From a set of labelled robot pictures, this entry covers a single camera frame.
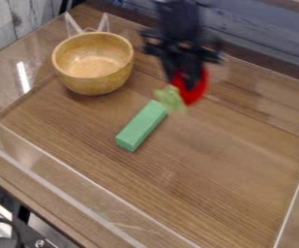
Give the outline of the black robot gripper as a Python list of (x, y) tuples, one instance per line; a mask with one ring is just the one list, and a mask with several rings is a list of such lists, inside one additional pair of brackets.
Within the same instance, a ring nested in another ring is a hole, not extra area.
[(195, 0), (152, 0), (156, 25), (140, 31), (144, 53), (160, 62), (168, 80), (183, 69), (188, 91), (201, 79), (203, 63), (223, 60), (223, 40), (201, 28)]

